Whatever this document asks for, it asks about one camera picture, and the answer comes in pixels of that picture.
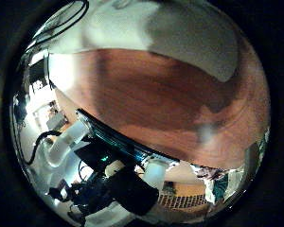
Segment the wooden tabletop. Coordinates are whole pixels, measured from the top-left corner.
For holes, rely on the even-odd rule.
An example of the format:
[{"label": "wooden tabletop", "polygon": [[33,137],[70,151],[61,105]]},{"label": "wooden tabletop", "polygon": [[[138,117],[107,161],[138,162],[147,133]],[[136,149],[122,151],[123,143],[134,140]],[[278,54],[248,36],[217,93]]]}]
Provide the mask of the wooden tabletop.
[{"label": "wooden tabletop", "polygon": [[269,121],[265,77],[245,40],[227,82],[188,63],[127,49],[51,55],[50,79],[113,129],[202,166],[242,165]]}]

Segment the wooden table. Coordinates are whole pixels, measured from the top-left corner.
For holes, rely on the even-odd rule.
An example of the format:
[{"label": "wooden table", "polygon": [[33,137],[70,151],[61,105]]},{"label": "wooden table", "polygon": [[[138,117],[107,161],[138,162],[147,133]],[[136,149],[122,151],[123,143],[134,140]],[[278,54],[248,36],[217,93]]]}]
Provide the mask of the wooden table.
[{"label": "wooden table", "polygon": [[175,59],[127,49],[51,55],[50,79],[113,129],[202,166],[241,166],[244,151],[269,122],[266,80],[245,40],[240,66],[227,82]]}]

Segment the person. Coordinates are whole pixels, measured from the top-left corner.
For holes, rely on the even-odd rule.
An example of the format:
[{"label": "person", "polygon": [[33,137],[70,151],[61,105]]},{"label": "person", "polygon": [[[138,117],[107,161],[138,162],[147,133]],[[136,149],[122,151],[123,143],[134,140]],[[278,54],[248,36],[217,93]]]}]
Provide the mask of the person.
[{"label": "person", "polygon": [[234,195],[244,171],[244,166],[228,170],[208,166],[191,166],[197,178],[204,181],[205,199],[211,203],[209,212]]}]

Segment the green light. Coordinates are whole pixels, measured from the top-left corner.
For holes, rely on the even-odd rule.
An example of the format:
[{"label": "green light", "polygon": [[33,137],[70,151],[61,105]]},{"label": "green light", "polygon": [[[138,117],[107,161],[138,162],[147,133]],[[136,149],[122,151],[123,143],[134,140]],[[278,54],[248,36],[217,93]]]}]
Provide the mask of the green light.
[{"label": "green light", "polygon": [[104,158],[101,158],[101,161],[105,162],[106,160],[108,160],[108,156],[105,156]]}]

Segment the fisheye lens view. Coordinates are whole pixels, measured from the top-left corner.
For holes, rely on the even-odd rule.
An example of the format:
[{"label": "fisheye lens view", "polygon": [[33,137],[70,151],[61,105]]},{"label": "fisheye lens view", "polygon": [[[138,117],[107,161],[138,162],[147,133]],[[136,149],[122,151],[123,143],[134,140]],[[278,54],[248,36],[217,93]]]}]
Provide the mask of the fisheye lens view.
[{"label": "fisheye lens view", "polygon": [[203,0],[68,2],[10,85],[11,139],[38,197],[85,227],[191,226],[233,206],[270,134],[244,32]]}]

